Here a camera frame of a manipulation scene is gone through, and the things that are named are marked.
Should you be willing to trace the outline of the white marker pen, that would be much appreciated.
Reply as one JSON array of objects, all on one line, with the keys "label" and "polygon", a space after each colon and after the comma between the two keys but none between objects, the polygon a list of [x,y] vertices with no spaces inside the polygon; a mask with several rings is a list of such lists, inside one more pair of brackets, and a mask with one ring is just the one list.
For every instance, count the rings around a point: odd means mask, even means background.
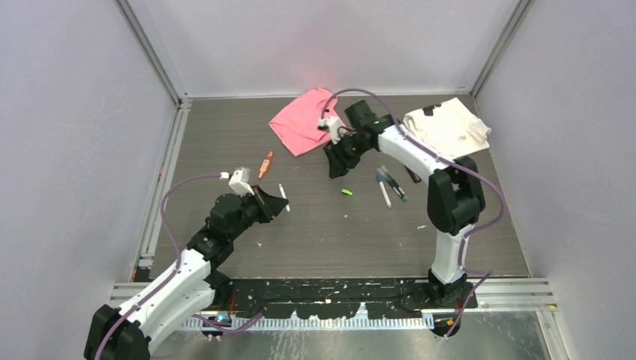
[{"label": "white marker pen", "polygon": [[287,199],[286,192],[284,190],[284,186],[281,183],[279,183],[278,187],[279,187],[279,191],[280,191],[280,196],[287,201],[286,206],[285,206],[285,210],[286,210],[286,212],[289,213],[291,211],[291,208],[290,208],[289,200]]}]

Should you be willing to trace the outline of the black pen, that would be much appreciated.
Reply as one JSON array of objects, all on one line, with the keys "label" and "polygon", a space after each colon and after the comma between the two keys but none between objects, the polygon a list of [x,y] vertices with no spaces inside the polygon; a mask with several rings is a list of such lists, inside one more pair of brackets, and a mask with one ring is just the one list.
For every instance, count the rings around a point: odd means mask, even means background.
[{"label": "black pen", "polygon": [[402,197],[404,195],[404,192],[402,191],[400,185],[395,181],[395,179],[392,177],[391,173],[388,171],[388,169],[385,166],[381,166],[380,167],[381,173],[384,176],[385,180],[390,184],[390,186],[394,189],[394,191],[400,196]]}]

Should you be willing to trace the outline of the green gel pen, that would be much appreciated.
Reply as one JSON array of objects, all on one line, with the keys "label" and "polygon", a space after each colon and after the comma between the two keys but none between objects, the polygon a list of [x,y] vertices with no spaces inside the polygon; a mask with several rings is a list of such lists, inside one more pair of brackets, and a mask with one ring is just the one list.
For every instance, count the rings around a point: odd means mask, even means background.
[{"label": "green gel pen", "polygon": [[392,174],[388,171],[388,169],[385,166],[381,166],[380,169],[382,170],[383,176],[385,180],[388,182],[388,184],[390,185],[390,187],[394,190],[394,192],[400,197],[400,199],[403,202],[406,202],[408,200],[408,197],[406,193],[404,192],[404,190],[401,188],[401,186],[393,178]]}]

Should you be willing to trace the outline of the black green highlighter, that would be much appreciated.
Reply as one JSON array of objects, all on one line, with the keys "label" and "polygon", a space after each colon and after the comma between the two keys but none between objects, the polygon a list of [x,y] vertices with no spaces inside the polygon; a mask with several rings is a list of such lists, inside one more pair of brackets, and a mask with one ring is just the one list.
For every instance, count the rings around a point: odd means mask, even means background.
[{"label": "black green highlighter", "polygon": [[414,183],[418,184],[422,182],[422,178],[419,175],[417,175],[415,172],[413,172],[410,168],[406,167],[406,171]]}]

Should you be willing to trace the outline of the white blue marker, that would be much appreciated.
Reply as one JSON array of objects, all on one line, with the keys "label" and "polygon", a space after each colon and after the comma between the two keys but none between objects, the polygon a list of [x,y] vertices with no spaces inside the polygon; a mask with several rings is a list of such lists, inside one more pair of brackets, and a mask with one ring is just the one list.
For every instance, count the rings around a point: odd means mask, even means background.
[{"label": "white blue marker", "polygon": [[386,187],[384,185],[383,177],[380,174],[376,174],[376,180],[378,182],[379,189],[381,191],[381,194],[382,194],[382,197],[384,199],[385,205],[386,205],[386,207],[388,209],[390,209],[392,207],[392,203],[391,203],[391,201],[389,199],[388,192],[387,192]]}]

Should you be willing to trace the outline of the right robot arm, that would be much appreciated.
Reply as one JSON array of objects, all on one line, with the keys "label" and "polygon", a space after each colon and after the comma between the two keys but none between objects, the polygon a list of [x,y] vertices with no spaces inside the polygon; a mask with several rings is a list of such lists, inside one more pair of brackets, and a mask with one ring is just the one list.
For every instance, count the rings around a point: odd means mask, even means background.
[{"label": "right robot arm", "polygon": [[346,108],[351,126],[344,127],[336,112],[323,107],[318,128],[331,139],[323,150],[332,179],[345,176],[364,153],[374,149],[400,161],[427,185],[427,216],[436,228],[436,252],[424,294],[436,307],[450,307],[465,299],[471,286],[461,262],[469,232],[485,209],[485,197],[470,157],[450,159],[426,148],[391,115],[377,116],[361,100]]}]

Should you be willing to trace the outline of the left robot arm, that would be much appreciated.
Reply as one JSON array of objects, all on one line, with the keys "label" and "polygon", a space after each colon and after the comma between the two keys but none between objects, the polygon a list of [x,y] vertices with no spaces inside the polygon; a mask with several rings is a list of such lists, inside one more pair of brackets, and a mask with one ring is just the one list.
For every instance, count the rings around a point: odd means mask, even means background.
[{"label": "left robot arm", "polygon": [[84,358],[150,359],[193,315],[207,307],[225,308],[232,286],[218,267],[233,252],[233,242],[255,223],[274,220],[288,204],[257,185],[244,195],[220,195],[168,269],[117,307],[105,304],[94,313]]}]

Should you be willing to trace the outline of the orange highlighter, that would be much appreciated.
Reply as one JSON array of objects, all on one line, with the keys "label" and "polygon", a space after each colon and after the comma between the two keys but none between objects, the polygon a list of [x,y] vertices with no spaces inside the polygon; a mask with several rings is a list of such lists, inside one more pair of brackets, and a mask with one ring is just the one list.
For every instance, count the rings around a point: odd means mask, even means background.
[{"label": "orange highlighter", "polygon": [[260,165],[258,179],[262,179],[263,176],[269,171],[269,168],[272,164],[273,157],[274,157],[274,152],[269,151]]}]

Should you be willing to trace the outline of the pink cloth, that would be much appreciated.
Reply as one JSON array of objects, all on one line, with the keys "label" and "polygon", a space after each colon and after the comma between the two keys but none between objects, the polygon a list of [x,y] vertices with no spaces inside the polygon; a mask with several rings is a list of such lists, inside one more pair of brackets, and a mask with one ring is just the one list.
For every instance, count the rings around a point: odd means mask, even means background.
[{"label": "pink cloth", "polygon": [[295,157],[331,141],[328,132],[318,129],[321,113],[332,96],[329,90],[315,88],[292,100],[268,123],[282,144]]}]

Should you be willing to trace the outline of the white cloth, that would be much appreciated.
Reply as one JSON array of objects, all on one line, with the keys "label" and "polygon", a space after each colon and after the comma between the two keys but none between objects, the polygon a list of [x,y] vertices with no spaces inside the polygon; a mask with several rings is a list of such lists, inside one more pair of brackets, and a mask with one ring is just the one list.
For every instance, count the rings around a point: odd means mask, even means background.
[{"label": "white cloth", "polygon": [[403,123],[436,153],[451,158],[490,148],[491,128],[456,97],[408,112]]}]

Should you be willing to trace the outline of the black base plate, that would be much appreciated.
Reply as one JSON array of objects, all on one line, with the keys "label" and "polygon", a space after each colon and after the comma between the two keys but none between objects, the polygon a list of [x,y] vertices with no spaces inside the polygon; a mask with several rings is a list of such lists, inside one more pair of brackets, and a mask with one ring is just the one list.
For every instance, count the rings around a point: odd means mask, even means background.
[{"label": "black base plate", "polygon": [[361,313],[371,320],[415,319],[424,310],[455,314],[463,305],[476,308],[472,289],[473,284],[465,281],[446,291],[426,278],[413,277],[234,279],[227,293],[215,296],[209,310],[245,318],[261,313],[266,319],[296,315],[302,320],[336,320]]}]

